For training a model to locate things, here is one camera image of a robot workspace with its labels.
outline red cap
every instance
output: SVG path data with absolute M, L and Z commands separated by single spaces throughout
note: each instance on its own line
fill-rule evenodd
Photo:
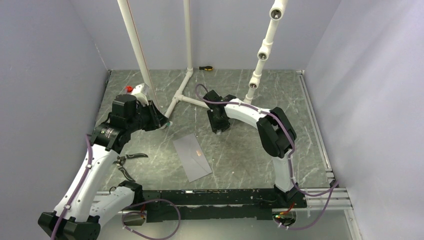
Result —
M 134 89 L 132 86 L 126 86 L 125 88 L 127 93 L 131 93 Z

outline wire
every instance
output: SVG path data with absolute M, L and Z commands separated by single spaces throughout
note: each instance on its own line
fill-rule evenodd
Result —
M 111 190 L 112 190 L 113 188 L 115 188 L 115 190 L 117 189 L 117 187 L 116 187 L 116 186 L 113 186 L 113 187 L 109 188 L 109 194 L 112 194 L 112 193 L 111 193 Z
M 145 218 L 145 215 L 146 215 L 146 213 L 145 213 L 145 209 L 146 209 L 146 204 L 144 204 L 144 205 L 141 207 L 141 210 L 140 210 L 140 213 L 144 214 L 143 219 L 146 219 L 146 218 Z
M 274 222 L 278 225 L 279 228 L 281 226 L 284 226 L 284 227 L 286 227 L 286 229 L 289 229 L 288 227 L 290 227 L 291 225 L 293 225 L 296 222 L 296 219 L 294 219 L 294 218 L 284 218 L 285 220 L 290 221 L 287 225 L 285 225 L 280 221 L 282 218 L 277 218 L 277 219 L 274 218 Z
M 275 203 L 275 202 L 277 202 L 277 199 L 274 199 L 274 200 L 266 200 L 266 199 L 263 199 L 263 198 L 256 197 L 256 198 L 254 198 L 254 199 L 253 199 L 253 202 L 254 202 L 254 203 L 261 203 L 261 202 L 265 202 L 265 203 Z
M 292 208 L 295 206 L 295 202 L 292 202 L 291 203 L 291 205 L 290 205 L 290 207 L 288 208 L 288 210 L 287 211 L 282 211 L 282 212 L 280 212 L 279 214 L 281 214 L 281 215 L 286 215 L 286 214 L 288 214 L 289 212 L 290 212 L 290 210 L 292 210 Z
M 89 137 L 85 135 L 85 143 L 87 144 L 87 151 L 88 151 L 88 160 L 87 165 L 91 165 L 93 161 L 93 149 L 92 145 L 90 143 Z M 81 176 L 81 179 L 78 182 L 78 185 L 75 187 L 75 190 L 73 190 L 73 193 L 71 194 L 70 198 L 66 202 L 66 205 L 71 206 L 72 201 L 74 200 L 75 196 L 77 195 L 78 191 L 80 191 L 81 186 L 83 185 L 84 181 L 87 178 L 87 175 L 89 174 L 89 168 L 86 167 L 84 170 L 84 173 Z M 54 225 L 53 231 L 51 232 L 50 240 L 55 240 L 56 234 L 58 233 L 59 225 L 62 222 L 62 219 L 64 219 L 68 209 L 63 206 L 62 213 L 60 214 L 59 218 L 56 221 L 56 224 Z
M 300 189 L 300 187 L 295 183 L 295 181 L 294 181 L 294 173 L 293 173 L 293 164 L 292 164 L 292 155 L 293 155 L 293 153 L 295 152 L 295 150 L 296 150 L 296 147 L 295 147 L 295 143 L 293 142 L 293 139 L 290 137 L 290 135 L 289 135 L 289 132 L 287 131 L 287 129 L 284 127 L 284 125 L 283 125 L 283 123 L 280 121 L 280 119 L 277 117 L 277 116 L 275 116 L 274 114 L 272 114 L 272 113 L 270 113 L 270 112 L 267 112 L 267 111 L 262 111 L 262 110 L 259 110 L 259 108 L 257 108 L 257 107 L 255 107 L 255 106 L 253 106 L 253 105 L 250 105 L 250 104 L 247 104 L 247 103 L 244 103 L 244 102 L 234 102 L 234 101 L 209 101 L 209 100 L 206 100 L 206 99 L 203 99 L 201 96 L 200 96 L 200 94 L 199 94 L 199 92 L 198 92 L 198 88 L 199 87 L 202 87 L 206 92 L 209 92 L 208 91 L 208 89 L 206 88 L 206 86 L 205 85 L 203 85 L 203 84 L 201 84 L 201 83 L 198 83 L 198 84 L 196 84 L 196 87 L 194 88 L 194 92 L 196 93 L 196 96 L 199 98 L 199 99 L 201 99 L 203 102 L 205 102 L 205 103 L 208 103 L 208 104 L 215 104 L 215 105 L 226 105 L 226 104 L 232 104 L 232 105 L 241 105 L 241 106 L 244 106 L 244 107 L 248 107 L 248 108 L 251 108 L 251 109 L 253 109 L 253 110 L 255 110 L 255 111 L 259 111 L 261 114 L 265 114 L 265 115 L 268 115 L 268 116 L 270 116 L 270 117 L 272 117 L 276 122 L 277 122 L 277 124 L 279 125 L 279 127 L 281 128 L 281 130 L 284 132 L 284 135 L 285 135 L 285 137 L 288 139 L 288 141 L 289 141 L 289 143 L 290 143 L 290 145 L 291 145 L 291 151 L 288 153 L 288 155 L 287 155 L 287 161 L 288 161 L 288 168 L 289 168 L 289 174 L 290 174 L 290 180 L 291 180 L 291 183 L 293 184 L 293 186 L 300 192 L 300 193 L 302 193 L 302 194 L 304 194 L 304 195 L 306 195 L 306 196 L 310 196 L 310 197 L 318 197 L 318 196 L 322 196 L 322 195 L 324 195 L 324 194 L 326 194 L 326 193 L 329 193 L 329 195 L 328 195 L 328 199 L 327 199 L 327 202 L 325 203 L 325 205 L 324 205 L 324 208 L 322 209 L 322 211 L 321 211 L 321 213 L 319 214 L 319 216 L 316 218 L 316 220 L 314 220 L 310 225 L 308 225 L 308 226 L 306 226 L 306 227 L 297 227 L 297 228 L 290 228 L 291 230 L 303 230 L 303 229 L 307 229 L 307 228 L 310 228 L 310 227 L 312 227 L 316 222 L 317 222 L 317 220 L 318 219 L 320 219 L 321 218 L 321 216 L 324 214 L 324 212 L 325 212 L 325 210 L 326 210 L 326 208 L 327 208 L 327 206 L 328 206 L 328 204 L 329 204 L 329 202 L 330 202 L 330 197 L 331 197 L 331 194 L 333 193 L 333 190 L 339 185 L 339 181 L 336 181 L 335 183 L 334 183 L 334 185 L 330 188 L 330 189 L 328 189 L 328 190 L 325 190 L 325 191 L 323 191 L 323 192 L 320 192 L 320 193 L 317 193 L 317 194 L 310 194 L 310 193 L 307 193 L 307 192 L 305 192 L 305 191 L 303 191 L 303 190 L 301 190 Z
M 123 228 L 126 229 L 126 230 L 128 230 L 128 231 L 130 231 L 131 233 L 137 234 L 138 236 L 143 237 L 145 239 L 149 239 L 149 240 L 166 240 L 166 239 L 169 239 L 170 237 L 172 237 L 177 232 L 178 228 L 180 228 L 180 224 L 181 224 L 181 213 L 180 213 L 180 210 L 178 209 L 178 207 L 175 204 L 173 204 L 171 201 L 166 200 L 166 199 L 157 198 L 157 199 L 152 199 L 152 200 L 140 202 L 140 203 L 137 203 L 137 204 L 128 206 L 127 208 L 134 208 L 134 207 L 137 207 L 137 206 L 140 206 L 140 205 L 144 205 L 144 204 L 148 204 L 148 203 L 152 203 L 152 202 L 157 202 L 157 201 L 159 201 L 159 202 L 165 202 L 165 203 L 170 204 L 171 206 L 173 206 L 175 208 L 176 213 L 178 214 L 178 224 L 177 224 L 175 230 L 169 236 L 166 236 L 166 237 L 163 237 L 163 238 L 149 237 L 149 236 L 143 235 L 143 234 L 139 233 L 138 231 L 135 231 L 132 228 L 130 228 L 127 225 L 125 225 L 124 218 L 126 216 L 129 216 L 129 215 L 140 215 L 140 214 L 141 215 L 146 215 L 145 213 L 141 213 L 139 211 L 130 211 L 130 212 L 125 213 L 124 215 L 122 215 L 121 222 L 122 222 Z

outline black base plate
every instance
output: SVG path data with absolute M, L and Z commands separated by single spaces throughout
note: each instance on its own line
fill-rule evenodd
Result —
M 293 190 L 281 192 L 278 188 L 144 190 L 143 197 L 146 201 L 166 199 L 178 205 L 182 220 L 237 218 L 271 220 L 272 209 L 288 208 L 293 202 L 294 208 L 307 207 L 305 196 L 300 192 Z M 145 209 L 148 212 L 147 223 L 178 219 L 175 209 L 164 202 L 149 203 Z

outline screwdriver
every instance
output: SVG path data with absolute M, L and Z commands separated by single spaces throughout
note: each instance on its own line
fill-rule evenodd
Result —
M 213 66 L 199 66 L 199 70 L 212 71 L 214 70 Z

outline metal frame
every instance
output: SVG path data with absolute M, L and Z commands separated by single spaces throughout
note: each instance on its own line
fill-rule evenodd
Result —
M 306 87 L 306 83 L 305 83 L 305 79 L 304 79 L 305 70 L 298 70 L 298 71 L 296 71 L 296 73 L 297 73 L 297 78 L 299 80 L 300 87 L 301 87 L 303 95 L 305 97 L 306 107 L 307 107 L 307 110 L 308 110 L 308 113 L 309 113 L 309 118 L 310 118 L 310 121 L 312 123 L 313 130 L 315 132 L 316 141 L 318 142 L 318 148 L 319 148 L 319 151 L 321 153 L 322 163 L 324 164 L 324 167 L 325 167 L 326 175 L 327 175 L 327 178 L 328 178 L 328 183 L 331 183 L 335 179 L 335 176 L 334 176 L 334 173 L 333 173 L 333 169 L 330 165 L 329 157 L 327 155 L 327 150 L 326 150 L 326 147 L 324 145 L 324 141 L 323 141 L 323 137 L 321 135 L 320 127 L 318 125 L 317 118 L 315 117 L 314 108 L 312 106 L 311 98 L 309 97 L 308 89 Z M 346 188 L 336 188 L 336 190 L 339 190 L 339 189 L 345 190 L 345 195 L 343 196 L 343 199 L 348 200 L 350 202 L 349 203 L 350 207 L 347 207 L 347 205 L 345 205 L 345 206 L 332 206 L 331 202 L 333 200 L 333 197 L 336 198 L 336 195 L 334 195 L 336 192 L 334 192 L 333 195 L 331 196 L 330 204 L 328 205 L 327 209 L 328 210 L 343 210 L 344 215 L 346 216 L 347 225 L 349 227 L 352 239 L 353 240 L 362 240 L 362 234 L 361 234 L 361 231 L 358 227 L 358 222 L 357 222 L 357 219 L 355 217 L 354 209 L 353 209 L 351 200 L 349 198 L 348 191 L 347 191 Z M 316 201 L 315 198 L 311 199 L 309 197 L 308 197 L 308 200 L 309 200 L 309 203 L 315 203 L 315 201 Z M 308 206 L 309 206 L 308 209 L 314 208 L 312 204 L 310 204 Z
M 320 127 L 318 126 L 317 118 L 315 117 L 314 109 L 312 107 L 311 99 L 309 98 L 308 89 L 306 88 L 304 76 L 301 71 L 297 71 L 297 77 L 299 79 L 299 84 L 302 88 L 303 95 L 305 97 L 306 107 L 309 113 L 309 118 L 312 123 L 313 130 L 315 132 L 315 138 L 318 142 L 319 152 L 321 153 L 321 158 L 326 169 L 331 169 L 329 156 L 327 155 L 326 147 L 324 146 L 323 137 L 321 136 Z
M 143 195 L 146 199 L 151 199 L 151 198 L 157 198 L 157 195 L 154 194 L 160 194 L 161 192 L 175 192 L 178 193 L 180 192 L 180 195 L 182 196 L 181 198 L 179 198 L 180 202 L 175 202 L 175 204 L 179 207 L 192 207 L 192 208 L 196 208 L 196 207 L 200 207 L 200 206 L 214 206 L 214 207 L 223 207 L 226 205 L 229 206 L 242 206 L 242 205 L 246 205 L 247 203 L 244 202 L 246 201 L 246 199 L 244 200 L 240 200 L 240 204 L 237 204 L 237 200 L 234 199 L 234 194 L 232 195 L 232 199 L 231 202 L 232 204 L 226 204 L 226 200 L 222 199 L 221 201 L 219 199 L 217 199 L 216 197 L 211 200 L 211 204 L 191 204 L 193 201 L 192 200 L 186 200 L 186 198 L 184 197 L 184 195 L 191 195 L 193 193 L 195 193 L 195 191 L 197 192 L 213 192 L 217 189 L 212 189 L 212 190 L 146 190 L 143 192 Z M 250 191 L 250 189 L 221 189 L 220 191 L 222 192 L 227 192 L 227 191 L 245 191 L 245 190 L 249 190 L 246 191 L 246 193 L 248 195 L 252 194 L 252 195 L 258 195 L 260 194 L 261 190 L 263 191 L 272 191 L 273 188 L 252 188 L 253 191 Z M 328 190 L 328 188 L 302 188 L 303 191 L 308 192 L 310 194 L 317 194 L 323 191 Z M 98 191 L 96 196 L 94 197 L 93 200 L 93 204 L 97 204 L 99 202 L 104 201 L 105 199 L 108 198 L 108 196 L 110 196 L 108 191 Z M 300 207 L 300 208 L 296 208 L 296 211 L 321 211 L 323 209 L 324 204 L 327 201 L 329 194 L 324 194 L 322 196 L 315 196 L 315 197 L 311 197 L 311 196 L 307 196 L 306 197 L 306 203 L 307 203 L 307 207 Z M 352 204 L 351 201 L 349 199 L 349 195 L 348 192 L 346 190 L 346 188 L 343 187 L 338 187 L 335 188 L 332 195 L 331 195 L 331 199 L 330 202 L 328 204 L 327 207 L 328 210 L 353 210 L 352 208 Z M 282 212 L 282 211 L 286 211 L 287 208 L 272 208 L 272 212 Z

